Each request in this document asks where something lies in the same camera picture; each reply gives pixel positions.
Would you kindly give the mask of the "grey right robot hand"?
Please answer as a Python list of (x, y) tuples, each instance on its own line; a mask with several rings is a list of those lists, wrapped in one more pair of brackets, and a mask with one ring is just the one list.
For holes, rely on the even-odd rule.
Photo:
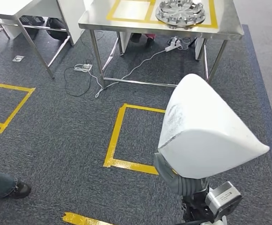
[(185, 178), (174, 172), (160, 153), (154, 153), (153, 165), (159, 175), (171, 191), (181, 196), (193, 196), (208, 189), (207, 178)]

